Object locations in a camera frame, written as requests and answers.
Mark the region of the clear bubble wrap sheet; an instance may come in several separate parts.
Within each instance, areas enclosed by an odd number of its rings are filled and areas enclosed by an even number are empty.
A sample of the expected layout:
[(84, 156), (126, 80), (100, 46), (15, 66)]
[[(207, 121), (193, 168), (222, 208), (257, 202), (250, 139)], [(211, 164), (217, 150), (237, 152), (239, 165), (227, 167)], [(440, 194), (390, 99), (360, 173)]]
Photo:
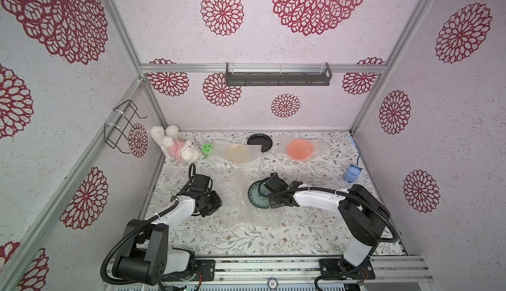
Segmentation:
[[(213, 177), (217, 185), (220, 176)], [(237, 171), (248, 176), (269, 176), (269, 171)], [(174, 246), (188, 248), (198, 255), (328, 255), (340, 253), (350, 238), (342, 217), (317, 208), (277, 208), (284, 210), (279, 228), (255, 225), (226, 225), (211, 217), (193, 217), (173, 233)]]
[(216, 218), (226, 225), (279, 228), (285, 221), (283, 209), (257, 208), (249, 200), (248, 190), (257, 180), (260, 180), (259, 175), (248, 176), (237, 171), (220, 176), (217, 185), (213, 187), (223, 202)]

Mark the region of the dark grey plate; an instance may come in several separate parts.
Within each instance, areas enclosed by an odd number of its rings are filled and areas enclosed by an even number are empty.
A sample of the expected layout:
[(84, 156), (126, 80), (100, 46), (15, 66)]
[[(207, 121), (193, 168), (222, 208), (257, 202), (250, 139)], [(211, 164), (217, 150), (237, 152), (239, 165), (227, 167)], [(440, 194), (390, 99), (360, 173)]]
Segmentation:
[(249, 146), (260, 146), (261, 152), (265, 153), (271, 150), (273, 146), (273, 140), (267, 134), (257, 133), (249, 136), (247, 142)]

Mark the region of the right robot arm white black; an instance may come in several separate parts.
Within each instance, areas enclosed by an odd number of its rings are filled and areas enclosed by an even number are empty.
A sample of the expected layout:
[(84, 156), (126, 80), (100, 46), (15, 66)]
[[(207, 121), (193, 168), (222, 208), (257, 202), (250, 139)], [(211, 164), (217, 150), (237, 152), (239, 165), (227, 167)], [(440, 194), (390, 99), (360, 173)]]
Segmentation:
[(353, 184), (344, 190), (311, 186), (301, 181), (287, 184), (276, 172), (256, 181), (248, 190), (250, 203), (260, 209), (283, 207), (318, 208), (338, 213), (351, 233), (351, 239), (339, 259), (320, 263), (320, 276), (314, 280), (349, 280), (363, 283), (372, 273), (371, 258), (381, 243), (394, 244), (399, 235), (391, 223), (390, 212), (365, 187)]

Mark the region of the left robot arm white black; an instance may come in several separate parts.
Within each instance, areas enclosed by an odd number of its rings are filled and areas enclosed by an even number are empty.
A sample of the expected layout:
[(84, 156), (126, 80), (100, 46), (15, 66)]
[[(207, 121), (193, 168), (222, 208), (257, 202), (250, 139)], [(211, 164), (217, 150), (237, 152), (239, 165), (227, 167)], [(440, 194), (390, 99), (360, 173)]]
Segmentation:
[(163, 211), (149, 219), (127, 223), (123, 237), (101, 264), (101, 279), (111, 285), (158, 285), (161, 290), (164, 281), (204, 281), (204, 270), (198, 266), (195, 253), (170, 249), (168, 240), (171, 231), (190, 217), (211, 216), (222, 206), (212, 186), (212, 179), (198, 174), (196, 165), (190, 164), (187, 183)]

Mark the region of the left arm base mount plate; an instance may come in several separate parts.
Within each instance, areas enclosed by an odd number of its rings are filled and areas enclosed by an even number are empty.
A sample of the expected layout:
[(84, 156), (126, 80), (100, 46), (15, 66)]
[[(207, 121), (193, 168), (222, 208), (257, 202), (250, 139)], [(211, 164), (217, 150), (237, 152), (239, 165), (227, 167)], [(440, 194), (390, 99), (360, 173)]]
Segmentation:
[(184, 276), (184, 280), (210, 282), (215, 278), (216, 261), (214, 259), (191, 260), (187, 269), (189, 272)]

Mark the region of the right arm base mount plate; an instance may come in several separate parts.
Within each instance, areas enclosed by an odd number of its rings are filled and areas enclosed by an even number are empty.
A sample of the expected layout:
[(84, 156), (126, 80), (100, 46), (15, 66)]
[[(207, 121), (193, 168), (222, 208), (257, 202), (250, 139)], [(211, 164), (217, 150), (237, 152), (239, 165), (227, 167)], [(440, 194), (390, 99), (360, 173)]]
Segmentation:
[(325, 258), (318, 261), (324, 280), (373, 280), (376, 278), (370, 258), (355, 266), (345, 259)]

